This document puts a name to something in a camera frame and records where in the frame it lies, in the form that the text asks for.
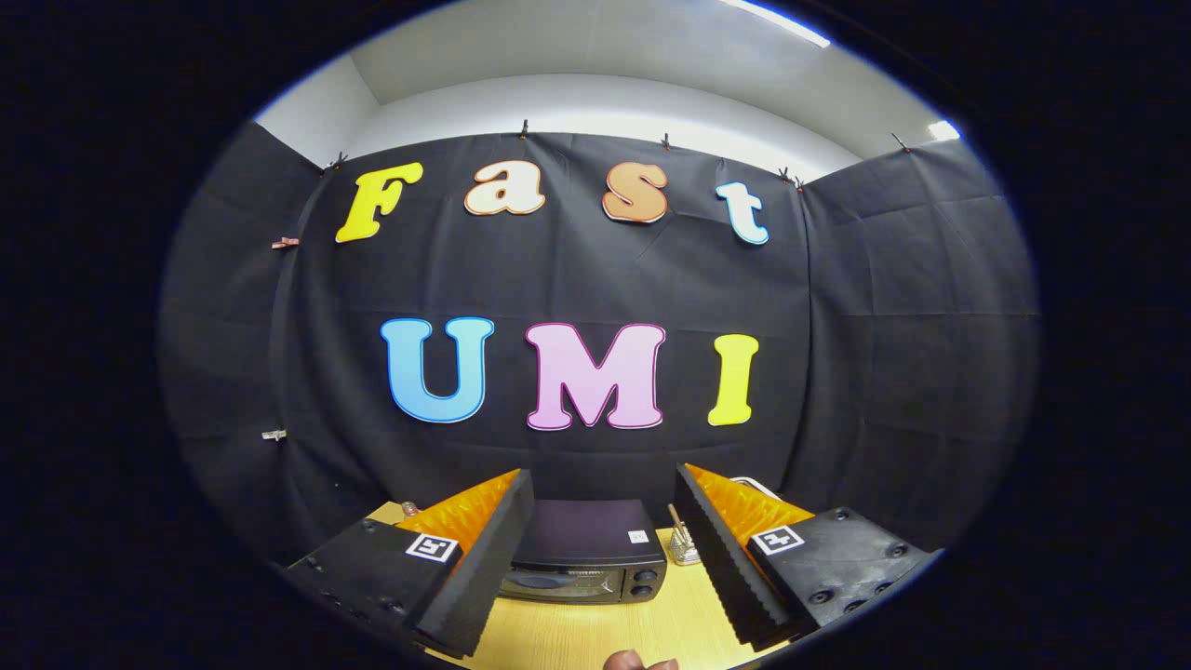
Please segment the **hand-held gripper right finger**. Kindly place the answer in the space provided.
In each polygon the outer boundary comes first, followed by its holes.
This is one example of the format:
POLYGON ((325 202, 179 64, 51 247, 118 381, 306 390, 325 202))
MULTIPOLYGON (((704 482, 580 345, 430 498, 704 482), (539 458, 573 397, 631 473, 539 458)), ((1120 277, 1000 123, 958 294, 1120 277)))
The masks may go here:
POLYGON ((848 506, 809 513, 692 463, 676 467, 674 508, 732 633, 756 651, 841 626, 936 559, 848 506))

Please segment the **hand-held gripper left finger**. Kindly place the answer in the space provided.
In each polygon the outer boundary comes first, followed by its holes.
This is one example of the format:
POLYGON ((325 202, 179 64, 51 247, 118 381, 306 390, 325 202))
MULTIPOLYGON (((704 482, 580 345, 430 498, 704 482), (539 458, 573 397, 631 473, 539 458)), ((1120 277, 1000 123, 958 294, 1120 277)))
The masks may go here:
POLYGON ((524 468, 400 522, 361 518, 285 569, 314 605, 404 653, 475 653, 534 514, 524 468))

